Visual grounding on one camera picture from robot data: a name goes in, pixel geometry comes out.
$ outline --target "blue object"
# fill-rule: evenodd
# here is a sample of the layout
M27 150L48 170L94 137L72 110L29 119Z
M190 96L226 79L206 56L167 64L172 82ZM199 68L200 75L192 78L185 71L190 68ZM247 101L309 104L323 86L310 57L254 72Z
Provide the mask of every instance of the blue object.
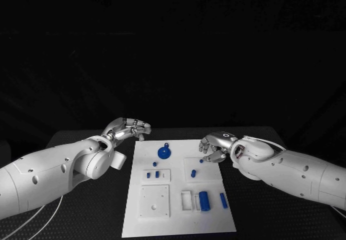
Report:
M192 170L190 176L195 178L196 177L196 170Z
M167 159L172 155L172 150L169 149L169 144L164 143L164 146L159 149L157 155L160 159Z
M224 208L226 209L228 208L228 203L226 203L226 199L225 199L224 193L219 194L219 197L221 197L221 202L222 202Z
M208 192L206 191L199 192L199 204L200 204L200 210L203 212L211 210Z

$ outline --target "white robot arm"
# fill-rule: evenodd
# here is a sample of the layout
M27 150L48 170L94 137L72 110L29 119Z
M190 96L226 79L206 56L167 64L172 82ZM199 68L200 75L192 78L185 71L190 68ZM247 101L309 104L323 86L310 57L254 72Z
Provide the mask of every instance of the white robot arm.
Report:
M232 166L245 177L262 180L274 188L299 198L346 210L346 169L327 161L286 150L275 151L268 141L244 136L238 139L228 132L212 132L200 140L199 151L213 153L203 157L219 163L229 154Z
M114 150L134 136L144 140L151 126L136 119L117 118L100 136L59 145L20 157L0 169L0 220L33 210L76 185L98 179L108 167L121 169L127 156Z

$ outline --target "dark table surface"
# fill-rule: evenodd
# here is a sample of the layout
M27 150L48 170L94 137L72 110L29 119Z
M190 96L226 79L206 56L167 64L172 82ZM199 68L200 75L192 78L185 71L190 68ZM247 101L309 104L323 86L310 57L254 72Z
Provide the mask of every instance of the dark table surface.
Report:
M286 146L277 132L267 126L154 128L151 134L144 137L147 141L202 139L216 131L226 131L238 137L248 135ZM101 130L59 131L46 147L74 143L100 135L101 132ZM128 138L117 147L117 151L127 155L121 170L110 167L98 180L91 179L82 182L64 196L55 217L36 236L36 240L121 238L137 140L134 137ZM237 233L154 236L136 239L346 239L345 227L336 220L330 206L294 197L262 181L248 179L232 167L229 156L219 164L219 169ZM25 240L32 237L46 224L58 204L59 199L46 205L10 239ZM17 229L36 211L38 209L0 220L2 238Z

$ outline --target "blue teardrop-shaped object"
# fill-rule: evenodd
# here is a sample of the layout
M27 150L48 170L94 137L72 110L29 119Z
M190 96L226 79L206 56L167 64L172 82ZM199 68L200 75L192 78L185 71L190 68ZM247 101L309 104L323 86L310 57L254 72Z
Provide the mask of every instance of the blue teardrop-shaped object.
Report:
M157 155L160 159L167 159L172 155L172 150L169 149L169 144L164 143L164 146L159 149Z

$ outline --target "blue block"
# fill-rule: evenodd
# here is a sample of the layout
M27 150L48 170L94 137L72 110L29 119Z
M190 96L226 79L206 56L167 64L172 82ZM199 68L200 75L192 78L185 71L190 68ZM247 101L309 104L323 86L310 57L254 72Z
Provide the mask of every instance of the blue block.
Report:
M206 191L199 192L199 204L200 204L200 210L203 212L211 210L208 192Z
M222 202L224 208L226 209L228 208L228 203L226 203L226 199L225 199L224 193L219 194L219 197L221 197L221 202Z
M190 176L195 178L196 177L196 170L192 170Z

